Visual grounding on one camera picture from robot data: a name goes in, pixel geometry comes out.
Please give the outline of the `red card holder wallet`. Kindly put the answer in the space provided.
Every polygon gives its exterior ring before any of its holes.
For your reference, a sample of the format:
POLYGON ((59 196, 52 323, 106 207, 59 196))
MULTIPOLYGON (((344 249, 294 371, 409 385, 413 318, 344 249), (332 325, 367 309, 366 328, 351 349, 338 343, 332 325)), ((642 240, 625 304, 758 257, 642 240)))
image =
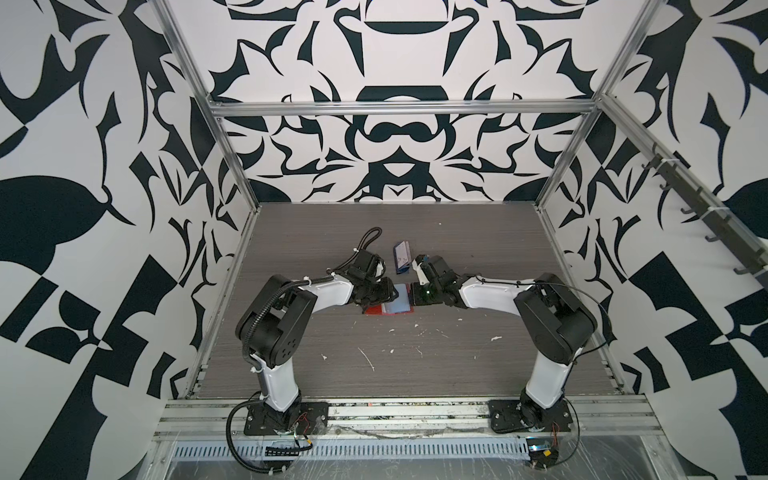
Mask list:
POLYGON ((364 314, 373 316, 391 316, 412 313, 414 307, 411 300, 410 286, 408 284, 396 284, 395 290, 398 294, 396 299, 367 308, 364 311, 364 314))

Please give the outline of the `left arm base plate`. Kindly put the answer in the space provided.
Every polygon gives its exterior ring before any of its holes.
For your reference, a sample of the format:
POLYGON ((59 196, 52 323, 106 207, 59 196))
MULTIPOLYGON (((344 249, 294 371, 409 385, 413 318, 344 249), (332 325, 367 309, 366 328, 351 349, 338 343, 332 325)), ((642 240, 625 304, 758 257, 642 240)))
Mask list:
POLYGON ((330 404, 327 402, 294 402, 280 412, 263 402, 247 408, 246 436, 278 435, 295 432, 299 436, 315 434, 326 428, 330 404))

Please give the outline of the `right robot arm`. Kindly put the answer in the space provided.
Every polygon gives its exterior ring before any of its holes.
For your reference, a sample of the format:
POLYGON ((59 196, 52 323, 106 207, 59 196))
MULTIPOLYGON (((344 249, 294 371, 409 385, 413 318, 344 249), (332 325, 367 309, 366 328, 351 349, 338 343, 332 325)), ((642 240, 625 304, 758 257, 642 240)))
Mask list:
POLYGON ((418 277, 412 286, 418 306, 444 304, 519 317, 537 349, 522 398, 540 410, 561 401, 573 363, 597 329, 575 288, 548 272, 528 280, 460 275, 440 256, 420 255, 411 267, 418 277))

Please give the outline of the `blue card stand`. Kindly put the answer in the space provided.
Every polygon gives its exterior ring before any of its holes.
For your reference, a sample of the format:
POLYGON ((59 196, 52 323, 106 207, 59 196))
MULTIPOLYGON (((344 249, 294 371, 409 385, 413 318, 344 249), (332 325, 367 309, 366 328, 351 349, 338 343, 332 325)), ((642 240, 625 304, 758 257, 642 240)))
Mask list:
POLYGON ((407 240, 398 242, 393 247, 393 256, 395 261, 395 272, 398 275, 407 273, 412 264, 410 243, 407 240))

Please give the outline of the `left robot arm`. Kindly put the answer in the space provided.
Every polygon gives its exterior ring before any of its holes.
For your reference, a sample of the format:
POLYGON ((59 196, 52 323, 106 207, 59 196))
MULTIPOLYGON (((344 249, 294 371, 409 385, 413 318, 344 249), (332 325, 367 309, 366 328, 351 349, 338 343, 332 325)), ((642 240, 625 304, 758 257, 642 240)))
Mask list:
POLYGON ((299 401, 292 357, 314 313, 350 304, 367 310, 398 296, 384 260, 363 249, 323 277, 270 277, 236 327, 241 355, 255 369, 266 405, 284 413, 299 401))

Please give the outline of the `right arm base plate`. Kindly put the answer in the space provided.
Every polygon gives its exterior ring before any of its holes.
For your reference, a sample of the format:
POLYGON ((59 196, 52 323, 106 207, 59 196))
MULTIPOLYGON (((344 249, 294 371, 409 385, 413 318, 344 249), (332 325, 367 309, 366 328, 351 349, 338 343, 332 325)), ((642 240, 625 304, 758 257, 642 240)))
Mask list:
POLYGON ((497 434, 570 432, 574 415, 565 398, 543 408, 527 397, 487 402, 490 428, 497 434))

